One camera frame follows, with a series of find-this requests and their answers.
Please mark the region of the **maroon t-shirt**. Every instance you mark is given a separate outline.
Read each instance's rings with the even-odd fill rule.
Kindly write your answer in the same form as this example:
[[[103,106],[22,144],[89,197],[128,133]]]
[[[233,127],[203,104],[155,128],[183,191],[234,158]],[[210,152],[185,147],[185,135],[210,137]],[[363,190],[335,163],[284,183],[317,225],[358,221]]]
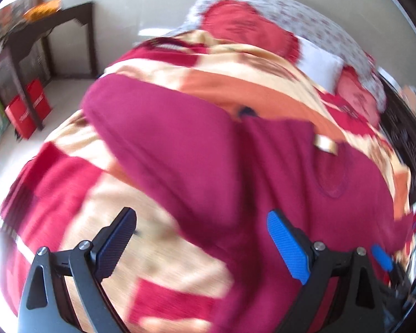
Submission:
[[[337,154],[317,149],[312,123],[233,118],[118,74],[98,79],[82,110],[134,186],[225,263],[233,283],[213,332],[273,332],[299,293],[267,231],[273,210],[337,251],[379,245],[392,254],[411,237],[413,218],[395,219],[376,164],[347,143]]]

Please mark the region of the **dark wooden headboard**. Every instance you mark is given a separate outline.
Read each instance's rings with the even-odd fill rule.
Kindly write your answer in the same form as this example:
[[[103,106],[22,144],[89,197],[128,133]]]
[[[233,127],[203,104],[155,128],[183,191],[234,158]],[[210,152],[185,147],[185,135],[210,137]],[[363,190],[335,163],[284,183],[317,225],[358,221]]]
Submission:
[[[380,126],[411,172],[410,202],[416,203],[416,117],[396,89],[384,77],[379,78],[386,96],[385,111]]]

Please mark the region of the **red orange patterned bedspread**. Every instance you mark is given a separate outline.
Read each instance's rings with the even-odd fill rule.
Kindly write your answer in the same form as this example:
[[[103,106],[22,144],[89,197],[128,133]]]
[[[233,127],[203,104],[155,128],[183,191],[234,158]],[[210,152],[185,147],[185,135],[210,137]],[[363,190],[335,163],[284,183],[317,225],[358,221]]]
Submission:
[[[235,117],[250,107],[271,120],[312,123],[315,132],[371,159],[393,201],[394,217],[410,215],[410,169],[392,145],[349,103],[291,63],[249,44],[195,30],[150,39],[104,71],[203,99]],[[137,189],[82,110],[56,128],[21,170],[1,206],[0,287],[19,309],[36,250],[68,248],[131,206],[141,238],[133,240],[105,287],[131,331],[213,332],[212,316],[230,284],[225,265],[187,241],[173,217]],[[392,253],[407,265],[415,242]]]

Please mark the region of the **red pillow near headboard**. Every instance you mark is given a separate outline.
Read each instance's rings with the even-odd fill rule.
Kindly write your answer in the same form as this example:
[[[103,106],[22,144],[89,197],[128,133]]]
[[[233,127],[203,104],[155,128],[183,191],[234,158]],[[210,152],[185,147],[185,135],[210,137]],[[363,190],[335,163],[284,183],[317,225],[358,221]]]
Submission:
[[[351,66],[344,66],[337,81],[335,93],[345,99],[349,105],[374,128],[379,127],[379,111],[373,95],[360,83],[356,70]]]

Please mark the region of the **white rectangular pillow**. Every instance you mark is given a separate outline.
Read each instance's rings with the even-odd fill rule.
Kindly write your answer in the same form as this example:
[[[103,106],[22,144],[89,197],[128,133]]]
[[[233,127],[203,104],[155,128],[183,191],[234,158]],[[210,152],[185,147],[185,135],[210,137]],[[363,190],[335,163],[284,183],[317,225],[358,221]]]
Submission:
[[[300,56],[296,67],[326,92],[334,93],[344,67],[343,59],[305,38],[298,36],[298,41]]]

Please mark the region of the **red box front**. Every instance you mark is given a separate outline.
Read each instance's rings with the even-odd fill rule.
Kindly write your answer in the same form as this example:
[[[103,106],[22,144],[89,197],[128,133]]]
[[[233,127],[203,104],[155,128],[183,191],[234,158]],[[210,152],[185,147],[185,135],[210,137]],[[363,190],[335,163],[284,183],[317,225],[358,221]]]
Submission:
[[[5,113],[21,138],[27,140],[35,132],[37,127],[19,95],[6,106]]]

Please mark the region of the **red box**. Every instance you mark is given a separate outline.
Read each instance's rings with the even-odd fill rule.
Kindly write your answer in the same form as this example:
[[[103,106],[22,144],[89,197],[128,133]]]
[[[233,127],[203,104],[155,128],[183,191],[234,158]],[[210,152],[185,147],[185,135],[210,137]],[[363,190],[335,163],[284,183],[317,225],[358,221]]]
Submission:
[[[39,79],[32,80],[27,85],[27,92],[30,96],[30,100],[34,106],[37,115],[41,120],[45,120],[51,113],[52,108],[45,96],[43,86]]]
[[[6,106],[5,113],[21,138],[27,140],[35,132],[37,127],[19,95]]]

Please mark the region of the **red box rear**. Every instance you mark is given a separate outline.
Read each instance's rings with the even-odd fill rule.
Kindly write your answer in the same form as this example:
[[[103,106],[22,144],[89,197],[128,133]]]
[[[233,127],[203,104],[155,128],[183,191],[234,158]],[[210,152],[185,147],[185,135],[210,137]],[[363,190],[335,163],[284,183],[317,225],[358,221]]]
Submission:
[[[43,86],[39,79],[32,80],[27,85],[27,92],[30,96],[30,100],[34,106],[37,115],[41,120],[45,120],[51,113],[52,108],[45,96]]]

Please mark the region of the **white floral pillow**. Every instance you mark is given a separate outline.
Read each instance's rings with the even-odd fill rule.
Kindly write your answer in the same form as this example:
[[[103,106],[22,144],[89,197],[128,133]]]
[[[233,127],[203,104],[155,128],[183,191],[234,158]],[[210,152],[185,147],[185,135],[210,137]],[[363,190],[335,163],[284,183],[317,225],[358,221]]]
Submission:
[[[196,0],[190,7],[179,31],[201,27],[208,7],[221,0]],[[373,95],[378,110],[386,108],[386,95],[376,73],[376,63],[356,40],[333,20],[296,0],[234,0],[250,4],[265,18],[294,35],[306,38],[329,53],[340,56],[353,67],[361,85]]]

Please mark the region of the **dark wooden side table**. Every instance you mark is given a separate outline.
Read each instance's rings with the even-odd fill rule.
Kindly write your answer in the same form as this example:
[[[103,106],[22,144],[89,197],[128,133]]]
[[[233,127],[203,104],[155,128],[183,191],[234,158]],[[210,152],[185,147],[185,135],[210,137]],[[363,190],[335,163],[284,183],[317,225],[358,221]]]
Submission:
[[[54,58],[49,43],[49,35],[57,27],[66,22],[74,21],[86,28],[86,43],[88,49],[88,74],[58,74],[55,68]],[[46,63],[51,79],[58,77],[63,79],[91,79],[99,76],[97,61],[97,50],[95,44],[95,3],[86,2],[74,7],[60,9],[47,17],[35,22],[24,24],[20,29],[13,30],[8,34],[3,48],[0,52],[0,63],[7,61],[10,64],[10,74],[14,85],[16,85],[18,96],[24,102],[36,129],[42,130],[42,118],[33,107],[29,92],[27,91],[21,73],[21,60],[29,56],[35,43],[40,42],[45,54]]]

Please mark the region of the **red round pillow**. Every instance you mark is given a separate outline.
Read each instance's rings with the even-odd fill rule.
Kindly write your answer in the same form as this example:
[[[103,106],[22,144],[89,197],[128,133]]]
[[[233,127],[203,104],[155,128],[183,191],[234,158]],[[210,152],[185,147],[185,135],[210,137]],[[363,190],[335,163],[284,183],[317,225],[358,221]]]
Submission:
[[[298,38],[269,21],[246,2],[220,0],[201,18],[201,29],[214,38],[249,44],[296,63],[301,55]]]

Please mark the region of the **orange object on table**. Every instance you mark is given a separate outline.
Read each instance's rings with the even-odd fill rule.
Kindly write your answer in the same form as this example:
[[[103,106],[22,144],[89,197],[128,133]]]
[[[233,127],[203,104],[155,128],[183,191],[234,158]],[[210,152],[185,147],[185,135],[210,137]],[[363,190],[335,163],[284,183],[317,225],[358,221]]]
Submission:
[[[61,0],[50,0],[32,7],[24,13],[23,17],[28,22],[34,22],[57,13],[61,7]]]

